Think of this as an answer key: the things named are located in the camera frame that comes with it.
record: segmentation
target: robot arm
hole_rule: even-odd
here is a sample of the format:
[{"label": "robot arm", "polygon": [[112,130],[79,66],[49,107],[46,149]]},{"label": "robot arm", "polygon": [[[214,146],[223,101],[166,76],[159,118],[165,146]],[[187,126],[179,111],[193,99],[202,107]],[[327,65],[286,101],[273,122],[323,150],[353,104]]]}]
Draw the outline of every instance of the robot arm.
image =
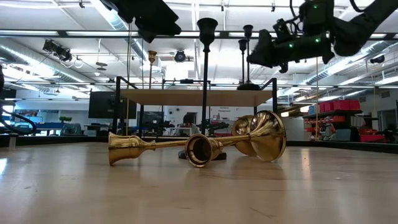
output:
[{"label": "robot arm", "polygon": [[[334,0],[306,1],[300,6],[297,17],[279,20],[274,26],[276,40],[272,41],[268,30],[260,30],[259,42],[248,56],[248,62],[269,68],[280,66],[281,73],[287,72],[288,62],[306,58],[322,56],[326,64],[335,56],[331,52],[331,43],[338,55],[354,55],[379,25],[398,9],[398,1],[375,0],[349,22],[333,17],[333,9]],[[300,35],[294,22],[296,19],[303,23]],[[294,25],[291,27],[296,30],[289,31],[287,24]]]},{"label": "robot arm", "polygon": [[349,22],[335,18],[335,52],[340,56],[356,54],[396,9],[398,1],[375,0],[362,14]]}]

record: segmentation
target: brass candlestick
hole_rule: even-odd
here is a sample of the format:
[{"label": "brass candlestick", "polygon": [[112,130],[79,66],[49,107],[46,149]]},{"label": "brass candlestick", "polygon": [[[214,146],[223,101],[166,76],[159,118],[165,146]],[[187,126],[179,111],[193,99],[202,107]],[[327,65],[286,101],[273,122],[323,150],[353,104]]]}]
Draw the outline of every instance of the brass candlestick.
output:
[{"label": "brass candlestick", "polygon": [[154,62],[156,60],[156,54],[157,52],[154,50],[148,50],[148,60],[150,62],[150,68],[149,68],[149,89],[152,86],[152,66],[154,65]]}]

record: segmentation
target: spotlight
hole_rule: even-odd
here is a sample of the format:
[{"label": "spotlight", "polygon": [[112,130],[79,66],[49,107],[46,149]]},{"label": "spotlight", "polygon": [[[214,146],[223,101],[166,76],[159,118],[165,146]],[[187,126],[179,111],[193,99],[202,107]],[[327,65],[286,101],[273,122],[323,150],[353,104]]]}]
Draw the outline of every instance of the spotlight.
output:
[{"label": "spotlight", "polygon": [[174,56],[174,60],[175,60],[176,62],[184,62],[185,59],[186,59],[186,57],[187,57],[187,56],[185,55],[185,53],[184,53],[183,50],[178,50],[177,53],[176,53],[175,56]]},{"label": "spotlight", "polygon": [[52,40],[45,40],[43,50],[51,54],[57,50],[57,47],[58,45],[55,44]]},{"label": "spotlight", "polygon": [[64,49],[52,40],[45,40],[43,50],[49,54],[53,53],[54,56],[58,57],[63,62],[70,62],[73,58],[70,49]]},{"label": "spotlight", "polygon": [[380,56],[380,57],[377,57],[377,58],[372,58],[371,60],[370,60],[370,62],[371,63],[383,63],[384,61],[385,61],[385,57],[384,57],[384,55],[382,55],[382,56]]},{"label": "spotlight", "polygon": [[63,49],[62,47],[57,47],[54,56],[57,56],[63,62],[70,62],[73,58],[70,49]]}]

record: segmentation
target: red storage bin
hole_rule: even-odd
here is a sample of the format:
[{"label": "red storage bin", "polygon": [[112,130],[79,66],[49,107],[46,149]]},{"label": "red storage bin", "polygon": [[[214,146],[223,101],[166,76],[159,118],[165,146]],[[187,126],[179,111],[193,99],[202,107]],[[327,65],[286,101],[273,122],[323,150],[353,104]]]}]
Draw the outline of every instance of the red storage bin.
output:
[{"label": "red storage bin", "polygon": [[361,105],[359,104],[358,100],[351,100],[349,107],[351,110],[361,110]]},{"label": "red storage bin", "polygon": [[333,108],[335,110],[350,110],[351,100],[338,100],[333,102]]},{"label": "red storage bin", "polygon": [[319,104],[320,113],[326,112],[326,111],[325,111],[325,105],[326,105],[326,104],[327,104],[327,103],[320,103],[320,104]]},{"label": "red storage bin", "polygon": [[335,110],[334,107],[333,107],[333,102],[327,102],[327,103],[325,103],[324,107],[325,107],[325,108],[324,108],[324,109],[325,109],[325,112],[329,112],[329,111]]}]

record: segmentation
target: shelf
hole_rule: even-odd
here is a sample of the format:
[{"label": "shelf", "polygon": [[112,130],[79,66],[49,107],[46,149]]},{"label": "shelf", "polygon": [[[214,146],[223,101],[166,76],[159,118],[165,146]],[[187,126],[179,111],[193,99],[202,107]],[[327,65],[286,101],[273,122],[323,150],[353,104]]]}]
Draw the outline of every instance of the shelf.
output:
[{"label": "shelf", "polygon": [[[335,111],[329,111],[329,112],[325,112],[325,113],[318,113],[318,118],[324,118],[327,117],[329,115],[346,115],[346,114],[359,114],[362,113],[361,110],[335,110]],[[317,115],[316,114],[312,114],[312,115],[308,115],[308,116],[304,116],[303,118],[316,118]]]},{"label": "shelf", "polygon": [[[202,90],[121,90],[121,96],[140,105],[202,106]],[[207,106],[259,106],[271,91],[208,90]]]}]

